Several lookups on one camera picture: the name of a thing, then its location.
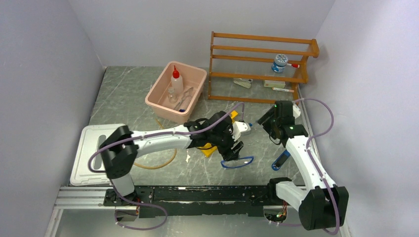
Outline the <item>blue safety glasses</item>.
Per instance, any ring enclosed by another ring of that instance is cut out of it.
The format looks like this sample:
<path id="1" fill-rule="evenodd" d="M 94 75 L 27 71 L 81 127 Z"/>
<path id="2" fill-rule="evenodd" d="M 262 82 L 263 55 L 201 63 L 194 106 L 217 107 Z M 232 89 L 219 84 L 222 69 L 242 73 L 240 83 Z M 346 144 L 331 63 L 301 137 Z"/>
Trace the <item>blue safety glasses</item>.
<path id="1" fill-rule="evenodd" d="M 237 160 L 231 160 L 231 161 L 222 160 L 220 164 L 224 169 L 236 169 L 236 168 L 242 168 L 247 165 L 250 165 L 253 161 L 254 161 L 254 156 L 249 156 L 249 157 L 238 158 Z"/>

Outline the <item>metal crucible tongs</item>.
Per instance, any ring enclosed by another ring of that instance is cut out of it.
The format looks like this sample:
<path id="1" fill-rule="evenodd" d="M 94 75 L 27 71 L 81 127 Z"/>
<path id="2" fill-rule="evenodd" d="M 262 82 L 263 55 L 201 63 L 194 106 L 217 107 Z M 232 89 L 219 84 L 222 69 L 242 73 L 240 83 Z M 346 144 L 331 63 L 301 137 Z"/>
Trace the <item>metal crucible tongs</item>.
<path id="1" fill-rule="evenodd" d="M 176 104 L 176 106 L 173 108 L 175 111 L 179 111 L 182 104 L 186 101 L 186 99 L 192 97 L 192 92 L 193 92 L 194 88 L 191 87 L 189 89 L 187 89 L 185 92 L 183 92 L 182 98 L 180 99 L 180 101 Z"/>

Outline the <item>small glass flask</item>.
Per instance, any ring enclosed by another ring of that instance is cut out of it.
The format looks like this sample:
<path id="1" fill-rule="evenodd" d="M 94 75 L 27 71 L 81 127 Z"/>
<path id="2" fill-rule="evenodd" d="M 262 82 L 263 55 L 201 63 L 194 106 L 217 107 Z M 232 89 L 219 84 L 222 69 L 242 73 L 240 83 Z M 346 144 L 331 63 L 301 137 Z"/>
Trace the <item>small glass flask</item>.
<path id="1" fill-rule="evenodd" d="M 172 104 L 177 102 L 177 94 L 173 87 L 168 88 L 168 100 Z"/>

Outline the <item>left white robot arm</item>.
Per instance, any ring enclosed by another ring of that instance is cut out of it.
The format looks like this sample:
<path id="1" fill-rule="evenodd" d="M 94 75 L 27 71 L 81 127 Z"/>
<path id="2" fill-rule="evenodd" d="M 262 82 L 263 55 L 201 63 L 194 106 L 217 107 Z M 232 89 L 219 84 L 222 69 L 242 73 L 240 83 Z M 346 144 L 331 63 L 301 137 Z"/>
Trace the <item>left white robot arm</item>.
<path id="1" fill-rule="evenodd" d="M 224 111 L 161 131 L 131 131 L 124 125 L 101 144 L 98 153 L 117 199 L 131 205 L 136 201 L 137 191 L 130 170 L 138 157 L 170 149 L 203 149 L 204 145 L 211 144 L 224 161 L 237 160 L 243 147 L 239 139 L 250 130 L 248 123 L 233 121 Z"/>

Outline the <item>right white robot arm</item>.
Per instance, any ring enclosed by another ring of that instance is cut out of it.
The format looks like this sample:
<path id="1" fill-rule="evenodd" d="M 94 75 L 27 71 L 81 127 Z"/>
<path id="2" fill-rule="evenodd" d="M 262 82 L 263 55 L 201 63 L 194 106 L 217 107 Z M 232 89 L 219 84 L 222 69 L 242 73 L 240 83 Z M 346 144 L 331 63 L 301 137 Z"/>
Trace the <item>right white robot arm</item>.
<path id="1" fill-rule="evenodd" d="M 296 186 L 289 178 L 271 181 L 267 199 L 271 204 L 285 201 L 298 211 L 301 225 L 306 230 L 322 229 L 336 235 L 344 224 L 349 192 L 338 186 L 322 167 L 310 144 L 315 136 L 309 136 L 305 127 L 295 123 L 297 105 L 292 101 L 276 101 L 257 123 L 268 133 L 271 140 L 278 139 L 294 159 L 305 184 Z"/>

